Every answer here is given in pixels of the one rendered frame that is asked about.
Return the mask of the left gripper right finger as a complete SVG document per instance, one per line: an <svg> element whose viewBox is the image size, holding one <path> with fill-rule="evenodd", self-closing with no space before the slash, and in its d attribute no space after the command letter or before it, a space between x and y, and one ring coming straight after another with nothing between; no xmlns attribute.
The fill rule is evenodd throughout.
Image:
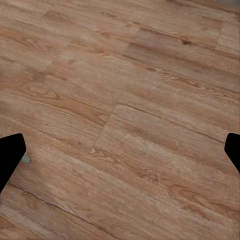
<svg viewBox="0 0 240 240"><path fill-rule="evenodd" d="M240 135L235 133L229 133L225 146L224 151L235 165L237 170L240 173Z"/></svg>

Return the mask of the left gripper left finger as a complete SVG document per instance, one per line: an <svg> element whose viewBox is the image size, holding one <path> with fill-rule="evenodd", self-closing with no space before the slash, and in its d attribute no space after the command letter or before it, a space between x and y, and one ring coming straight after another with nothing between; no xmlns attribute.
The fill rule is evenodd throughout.
<svg viewBox="0 0 240 240"><path fill-rule="evenodd" d="M0 138L0 193L26 152L21 133Z"/></svg>

